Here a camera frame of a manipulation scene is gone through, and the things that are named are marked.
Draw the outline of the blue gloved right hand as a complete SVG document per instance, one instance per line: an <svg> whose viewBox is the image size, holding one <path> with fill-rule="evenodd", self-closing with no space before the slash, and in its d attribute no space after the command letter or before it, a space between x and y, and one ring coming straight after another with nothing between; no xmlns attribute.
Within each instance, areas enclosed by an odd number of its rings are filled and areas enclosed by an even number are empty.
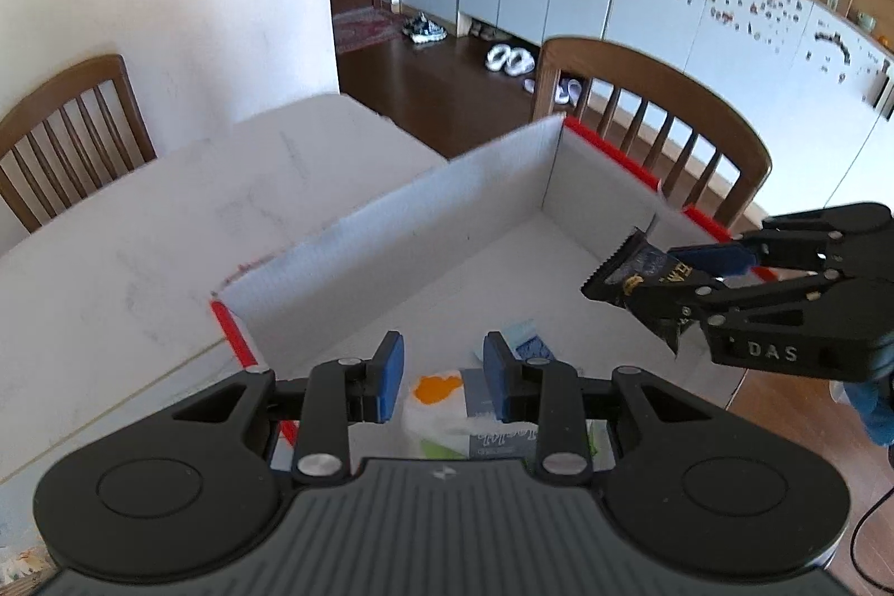
<svg viewBox="0 0 894 596"><path fill-rule="evenodd" d="M891 446L894 442L894 413L890 388L881 381L873 381L845 383L844 390L871 442Z"/></svg>

